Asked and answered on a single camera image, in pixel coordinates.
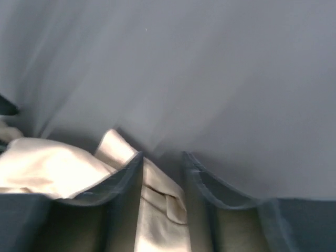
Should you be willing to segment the beige t shirt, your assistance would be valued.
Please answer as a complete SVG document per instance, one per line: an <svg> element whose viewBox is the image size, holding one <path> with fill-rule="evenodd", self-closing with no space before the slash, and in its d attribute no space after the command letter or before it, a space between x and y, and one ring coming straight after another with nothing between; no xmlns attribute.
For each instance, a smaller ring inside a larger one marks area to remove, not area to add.
<svg viewBox="0 0 336 252"><path fill-rule="evenodd" d="M95 152L53 140L26 138L1 123L1 192L43 193L73 198L118 170L136 150L115 130L108 130ZM182 189L153 162L144 160L135 251L190 251Z"/></svg>

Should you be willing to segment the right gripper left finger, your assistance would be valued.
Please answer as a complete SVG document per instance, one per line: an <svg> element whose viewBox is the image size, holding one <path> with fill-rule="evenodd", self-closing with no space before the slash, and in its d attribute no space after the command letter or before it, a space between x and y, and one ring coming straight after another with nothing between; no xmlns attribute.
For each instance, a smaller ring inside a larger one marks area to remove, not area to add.
<svg viewBox="0 0 336 252"><path fill-rule="evenodd" d="M143 154L73 199L1 195L1 251L133 251Z"/></svg>

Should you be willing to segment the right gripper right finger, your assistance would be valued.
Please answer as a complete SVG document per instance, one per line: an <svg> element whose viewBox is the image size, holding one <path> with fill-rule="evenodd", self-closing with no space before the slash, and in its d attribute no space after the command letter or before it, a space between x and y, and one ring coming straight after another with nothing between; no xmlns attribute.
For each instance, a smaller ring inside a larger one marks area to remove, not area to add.
<svg viewBox="0 0 336 252"><path fill-rule="evenodd" d="M192 251L335 251L335 200L257 199L182 154Z"/></svg>

